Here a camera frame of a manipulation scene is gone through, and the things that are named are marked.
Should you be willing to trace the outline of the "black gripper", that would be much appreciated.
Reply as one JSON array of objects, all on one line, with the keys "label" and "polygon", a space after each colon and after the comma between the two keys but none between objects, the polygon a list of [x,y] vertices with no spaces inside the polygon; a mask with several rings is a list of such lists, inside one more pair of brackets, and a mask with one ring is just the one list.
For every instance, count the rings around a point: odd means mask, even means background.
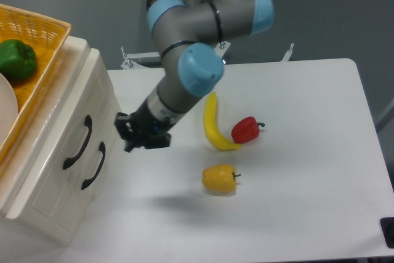
[{"label": "black gripper", "polygon": [[168,131],[173,126],[174,124],[168,119],[160,121],[155,118],[146,102],[131,115],[118,112],[115,118],[115,127],[120,137],[125,140],[126,152],[141,147],[145,149],[169,147],[171,135]]}]

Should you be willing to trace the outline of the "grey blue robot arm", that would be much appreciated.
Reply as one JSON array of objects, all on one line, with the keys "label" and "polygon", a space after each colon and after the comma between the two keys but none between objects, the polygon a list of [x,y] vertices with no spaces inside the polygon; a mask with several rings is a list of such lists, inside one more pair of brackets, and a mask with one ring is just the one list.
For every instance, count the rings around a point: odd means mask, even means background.
[{"label": "grey blue robot arm", "polygon": [[274,17],[273,0],[155,0],[147,22],[166,73],[137,111],[117,114],[126,151],[168,147],[170,129],[223,76],[214,46],[265,31]]}]

